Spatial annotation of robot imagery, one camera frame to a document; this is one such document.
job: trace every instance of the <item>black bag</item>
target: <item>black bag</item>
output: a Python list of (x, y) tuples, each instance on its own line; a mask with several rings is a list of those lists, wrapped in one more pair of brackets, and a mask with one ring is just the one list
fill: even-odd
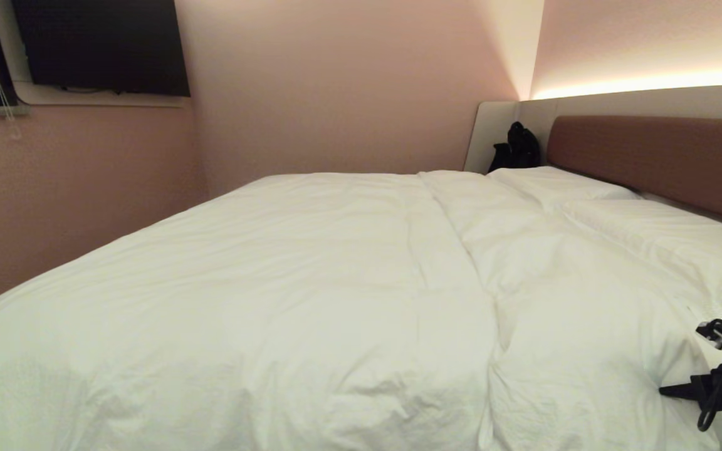
[(509, 130), (509, 143), (495, 145), (495, 158), (489, 171), (499, 168), (536, 168), (541, 163), (539, 141), (522, 123), (515, 122)]

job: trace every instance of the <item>white comforter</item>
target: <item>white comforter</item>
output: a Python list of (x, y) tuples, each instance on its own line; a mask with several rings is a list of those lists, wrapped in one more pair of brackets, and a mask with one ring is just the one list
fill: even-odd
[(590, 235), (476, 174), (260, 180), (0, 297), (0, 449), (719, 448), (656, 393), (698, 294)]
[(0, 297), (0, 449), (472, 449), (495, 337), (419, 176), (270, 177)]

